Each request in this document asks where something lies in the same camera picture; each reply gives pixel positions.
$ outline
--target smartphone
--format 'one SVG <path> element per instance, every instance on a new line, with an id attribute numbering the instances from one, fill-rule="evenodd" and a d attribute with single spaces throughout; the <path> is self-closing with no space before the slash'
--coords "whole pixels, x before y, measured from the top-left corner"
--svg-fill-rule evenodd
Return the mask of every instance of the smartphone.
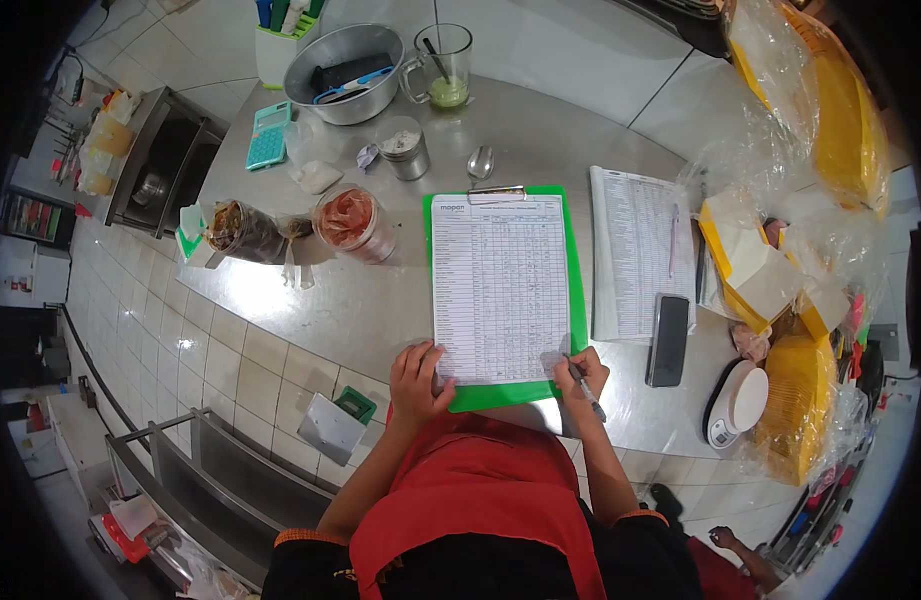
<path id="1" fill-rule="evenodd" d="M 680 385 L 687 351 L 687 324 L 691 302 L 682 295 L 658 294 L 653 314 L 653 343 L 646 364 L 651 388 Z"/>

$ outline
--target calculator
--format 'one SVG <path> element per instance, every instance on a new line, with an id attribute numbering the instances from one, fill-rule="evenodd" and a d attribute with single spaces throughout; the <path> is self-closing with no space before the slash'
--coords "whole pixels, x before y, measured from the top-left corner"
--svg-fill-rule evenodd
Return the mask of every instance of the calculator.
<path id="1" fill-rule="evenodd" d="M 284 126 L 290 122 L 290 101 L 261 108 L 254 114 L 254 133 L 247 151 L 248 171 L 283 162 L 286 157 Z"/>

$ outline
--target metal spoon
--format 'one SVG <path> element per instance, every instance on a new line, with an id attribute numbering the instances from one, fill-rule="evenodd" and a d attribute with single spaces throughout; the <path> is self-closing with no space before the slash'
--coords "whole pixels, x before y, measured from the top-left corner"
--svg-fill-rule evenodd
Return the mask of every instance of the metal spoon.
<path id="1" fill-rule="evenodd" d="M 493 172 L 494 149 L 490 146 L 480 146 L 467 159 L 467 177 L 470 178 L 471 189 L 481 182 L 486 182 Z"/>

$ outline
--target glass mug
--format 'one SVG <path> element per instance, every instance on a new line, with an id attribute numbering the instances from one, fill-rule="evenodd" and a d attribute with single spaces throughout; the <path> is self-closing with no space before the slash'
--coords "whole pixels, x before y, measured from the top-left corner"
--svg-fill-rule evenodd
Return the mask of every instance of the glass mug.
<path id="1" fill-rule="evenodd" d="M 415 104 L 430 103 L 451 109 L 467 102 L 470 96 L 470 54 L 474 37 L 466 27 L 439 23 L 421 30 L 413 39 L 417 58 L 405 62 L 398 73 L 401 88 Z M 410 89 L 410 71 L 422 68 L 425 91 Z"/>

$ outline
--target clipboard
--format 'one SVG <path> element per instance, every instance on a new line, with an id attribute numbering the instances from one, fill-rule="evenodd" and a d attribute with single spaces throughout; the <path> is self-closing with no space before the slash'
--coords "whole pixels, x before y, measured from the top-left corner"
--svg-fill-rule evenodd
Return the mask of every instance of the clipboard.
<path id="1" fill-rule="evenodd" d="M 571 354 L 577 354 L 588 345 L 587 312 L 584 304 L 583 282 L 580 278 L 580 261 L 577 259 L 574 225 L 571 211 L 567 206 L 567 192 L 561 185 L 536 185 L 524 188 L 526 195 L 560 196 L 564 218 L 564 241 L 567 251 L 567 300 L 570 306 L 570 347 Z M 430 209 L 434 196 L 458 195 L 467 192 L 442 192 L 424 196 L 424 231 L 427 235 L 428 275 L 430 291 L 433 291 L 433 236 Z M 526 402 L 541 401 L 548 398 L 560 398 L 561 392 L 553 381 L 528 381 L 525 383 L 504 383 L 498 385 L 458 386 L 456 398 L 448 410 L 452 413 L 480 411 L 501 406 L 513 406 Z"/>

